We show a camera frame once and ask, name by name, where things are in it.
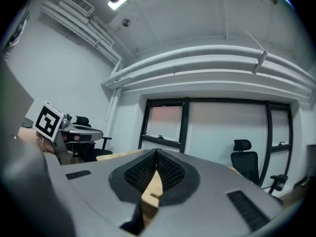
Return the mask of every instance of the wooden table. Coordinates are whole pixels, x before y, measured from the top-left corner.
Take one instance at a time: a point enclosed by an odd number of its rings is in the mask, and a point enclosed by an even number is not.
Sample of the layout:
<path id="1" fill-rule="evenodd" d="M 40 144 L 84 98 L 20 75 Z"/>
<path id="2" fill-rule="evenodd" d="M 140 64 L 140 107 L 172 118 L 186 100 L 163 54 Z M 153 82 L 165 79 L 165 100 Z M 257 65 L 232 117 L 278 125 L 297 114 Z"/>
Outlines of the wooden table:
<path id="1" fill-rule="evenodd" d="M 97 161 L 102 160 L 111 160 L 117 157 L 126 156 L 129 154 L 137 153 L 142 151 L 143 149 L 138 149 L 126 153 L 118 153 L 113 155 L 106 155 L 106 156 L 97 156 Z M 154 174 L 154 177 L 152 178 L 151 182 L 149 183 L 147 189 L 142 195 L 142 200 L 156 208 L 158 208 L 159 205 L 159 197 L 162 195 L 162 182 L 160 179 L 160 176 L 158 172 L 156 171 Z"/>

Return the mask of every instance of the frosted glass window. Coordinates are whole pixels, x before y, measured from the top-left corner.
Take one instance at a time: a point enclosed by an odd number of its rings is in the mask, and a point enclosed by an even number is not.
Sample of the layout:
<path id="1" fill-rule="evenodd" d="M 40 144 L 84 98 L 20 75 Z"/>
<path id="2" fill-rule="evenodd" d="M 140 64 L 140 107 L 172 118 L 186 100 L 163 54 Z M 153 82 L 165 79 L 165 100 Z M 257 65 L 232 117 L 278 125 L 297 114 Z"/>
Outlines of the frosted glass window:
<path id="1" fill-rule="evenodd" d="M 272 153 L 270 156 L 270 162 L 267 170 L 265 180 L 263 181 L 262 188 L 270 187 L 273 183 L 273 179 L 270 177 L 273 175 L 280 175 L 285 173 L 288 150 Z"/>
<path id="2" fill-rule="evenodd" d="M 272 146 L 277 146 L 281 141 L 284 144 L 289 143 L 289 125 L 287 112 L 285 111 L 271 111 L 272 114 Z"/>
<path id="3" fill-rule="evenodd" d="M 143 141 L 142 143 L 142 149 L 154 149 L 154 148 L 162 148 L 162 149 L 169 149 L 175 152 L 180 152 L 180 149 L 178 148 L 172 148 L 172 147 L 167 147 L 164 145 L 160 145 L 157 143 L 149 142 L 149 141 Z"/>
<path id="4" fill-rule="evenodd" d="M 191 103 L 185 153 L 232 166 L 234 140 L 247 139 L 261 171 L 267 146 L 266 110 L 261 105 Z"/>
<path id="5" fill-rule="evenodd" d="M 151 107 L 146 135 L 179 142 L 182 106 Z"/>

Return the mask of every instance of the black border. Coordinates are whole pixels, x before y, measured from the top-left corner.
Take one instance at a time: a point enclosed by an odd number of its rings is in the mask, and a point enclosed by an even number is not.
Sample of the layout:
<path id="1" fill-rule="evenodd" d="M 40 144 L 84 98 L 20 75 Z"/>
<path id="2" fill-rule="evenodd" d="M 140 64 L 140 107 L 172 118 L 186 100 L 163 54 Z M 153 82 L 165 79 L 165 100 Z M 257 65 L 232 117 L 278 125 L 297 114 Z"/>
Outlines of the black border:
<path id="1" fill-rule="evenodd" d="M 142 124 L 142 130 L 139 137 L 138 149 L 142 148 L 143 141 L 150 141 L 160 145 L 177 148 L 180 149 L 180 153 L 185 152 L 186 147 L 186 140 L 187 140 L 187 133 L 188 133 L 188 126 L 189 126 L 189 115 L 190 115 L 190 103 L 234 103 L 234 104 L 252 104 L 252 105 L 264 105 L 266 108 L 267 113 L 267 127 L 268 127 L 268 134 L 267 134 L 267 148 L 266 148 L 266 155 L 264 159 L 263 168 L 261 171 L 261 175 L 259 177 L 259 185 L 263 184 L 263 181 L 266 177 L 270 157 L 271 154 L 289 150 L 289 157 L 286 163 L 285 175 L 288 173 L 288 169 L 291 162 L 292 156 L 292 145 L 293 145 L 293 121 L 292 121 L 292 114 L 291 114 L 291 106 L 289 104 L 284 103 L 276 103 L 270 101 L 263 101 L 263 100 L 253 100 L 253 99 L 239 99 L 239 98 L 170 98 L 170 99 L 152 99 L 147 100 L 146 108 L 144 112 L 144 119 Z M 181 117 L 181 128 L 180 128 L 180 136 L 179 142 L 164 140 L 160 138 L 155 138 L 146 135 L 146 129 L 148 124 L 149 118 L 149 111 L 151 107 L 159 107 L 159 106 L 182 106 L 182 117 Z M 272 146 L 273 140 L 273 122 L 272 122 L 272 110 L 276 111 L 285 111 L 288 114 L 288 122 L 289 122 L 289 144 L 282 145 L 282 146 Z"/>

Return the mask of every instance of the desk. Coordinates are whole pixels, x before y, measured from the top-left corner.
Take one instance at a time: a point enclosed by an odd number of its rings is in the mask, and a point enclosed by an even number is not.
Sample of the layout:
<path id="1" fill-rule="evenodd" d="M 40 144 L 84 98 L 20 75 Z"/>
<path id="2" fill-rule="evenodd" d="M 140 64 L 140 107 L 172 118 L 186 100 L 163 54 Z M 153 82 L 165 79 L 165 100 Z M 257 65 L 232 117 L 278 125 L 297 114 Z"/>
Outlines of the desk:
<path id="1" fill-rule="evenodd" d="M 138 149 L 138 150 L 134 150 L 134 151 L 126 152 L 126 153 L 118 153 L 118 154 L 112 154 L 112 155 L 106 155 L 106 156 L 97 156 L 97 161 L 111 160 L 111 159 L 114 159 L 117 157 L 122 157 L 122 156 L 126 156 L 129 154 L 137 153 L 137 152 L 140 152 L 142 150 L 143 149 Z M 235 170 L 234 168 L 232 168 L 232 167 L 228 167 L 228 168 L 230 168 L 231 170 L 238 173 L 237 170 Z M 142 200 L 144 202 L 158 208 L 159 197 L 161 195 L 162 195 L 162 182 L 161 182 L 161 179 L 159 177 L 158 172 L 156 171 L 154 174 L 154 177 L 152 178 L 147 189 L 145 190 L 145 192 L 142 195 Z"/>

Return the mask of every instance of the white ceiling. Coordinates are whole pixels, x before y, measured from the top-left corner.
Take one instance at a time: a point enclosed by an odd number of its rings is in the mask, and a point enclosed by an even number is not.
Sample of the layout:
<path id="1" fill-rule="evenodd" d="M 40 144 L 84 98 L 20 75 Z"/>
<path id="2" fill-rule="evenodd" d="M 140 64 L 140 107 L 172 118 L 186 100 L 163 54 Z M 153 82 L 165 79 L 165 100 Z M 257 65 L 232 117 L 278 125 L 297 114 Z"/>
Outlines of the white ceiling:
<path id="1" fill-rule="evenodd" d="M 270 53 L 308 70 L 314 46 L 284 0 L 129 0 L 112 11 L 106 0 L 87 0 L 134 54 L 134 61 L 200 44 L 237 44 Z M 122 20 L 131 21 L 129 27 Z"/>

